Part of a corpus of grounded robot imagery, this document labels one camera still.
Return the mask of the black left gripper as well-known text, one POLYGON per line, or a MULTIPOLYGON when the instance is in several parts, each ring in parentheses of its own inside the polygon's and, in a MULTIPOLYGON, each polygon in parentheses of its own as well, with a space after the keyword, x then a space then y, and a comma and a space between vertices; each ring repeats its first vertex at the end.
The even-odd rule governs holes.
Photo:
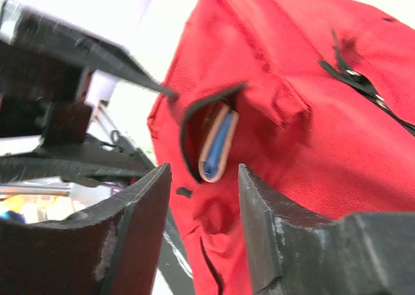
POLYGON ((122 47, 14 0, 1 3, 1 41, 1 137, 40 135, 45 146, 64 145, 2 156, 2 183, 51 176, 140 178, 152 170, 141 153, 82 144, 92 114, 85 103, 91 79, 85 68, 172 99, 176 92, 157 83, 122 47))

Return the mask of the red backpack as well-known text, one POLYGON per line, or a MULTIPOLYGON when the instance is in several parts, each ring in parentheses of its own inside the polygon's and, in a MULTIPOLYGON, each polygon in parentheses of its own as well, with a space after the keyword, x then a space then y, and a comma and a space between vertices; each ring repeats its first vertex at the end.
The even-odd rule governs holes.
POLYGON ((148 117, 197 294, 254 294, 239 198, 246 165, 325 218, 414 215, 414 30, 352 0, 198 0, 148 117), (202 180, 207 110, 239 114, 202 180))

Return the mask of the brown leather wallet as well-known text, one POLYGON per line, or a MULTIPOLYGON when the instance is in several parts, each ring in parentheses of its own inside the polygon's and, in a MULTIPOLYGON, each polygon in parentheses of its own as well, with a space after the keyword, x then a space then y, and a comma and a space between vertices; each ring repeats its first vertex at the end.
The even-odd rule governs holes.
POLYGON ((238 120, 239 114, 224 101, 208 108, 198 156, 198 173, 203 181, 214 183, 224 174, 238 120))

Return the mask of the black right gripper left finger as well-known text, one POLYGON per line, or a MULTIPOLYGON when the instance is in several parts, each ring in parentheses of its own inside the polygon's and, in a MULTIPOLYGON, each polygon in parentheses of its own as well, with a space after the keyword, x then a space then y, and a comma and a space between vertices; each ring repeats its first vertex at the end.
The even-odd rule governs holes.
POLYGON ((163 164, 65 220, 2 220, 1 293, 150 294, 170 188, 163 164))

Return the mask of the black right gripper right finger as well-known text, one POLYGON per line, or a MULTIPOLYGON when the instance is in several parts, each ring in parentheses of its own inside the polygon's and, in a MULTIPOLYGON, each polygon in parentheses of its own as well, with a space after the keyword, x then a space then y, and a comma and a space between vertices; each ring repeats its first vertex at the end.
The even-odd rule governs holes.
POLYGON ((414 215, 332 220, 273 190, 246 165, 239 198, 254 294, 414 294, 414 215))

